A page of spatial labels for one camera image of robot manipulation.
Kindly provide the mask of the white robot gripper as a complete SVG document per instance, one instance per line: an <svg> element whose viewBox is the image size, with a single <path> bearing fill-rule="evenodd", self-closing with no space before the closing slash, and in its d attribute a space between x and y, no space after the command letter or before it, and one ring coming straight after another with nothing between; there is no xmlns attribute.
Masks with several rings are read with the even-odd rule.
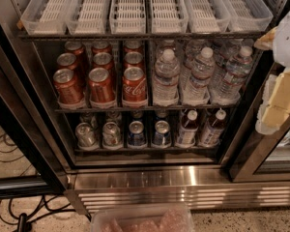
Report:
<svg viewBox="0 0 290 232"><path fill-rule="evenodd" d="M256 40L254 47L273 50L274 60L286 68L279 75L271 74L263 90L255 129L268 135L278 131L290 116L290 11L277 27Z"/></svg>

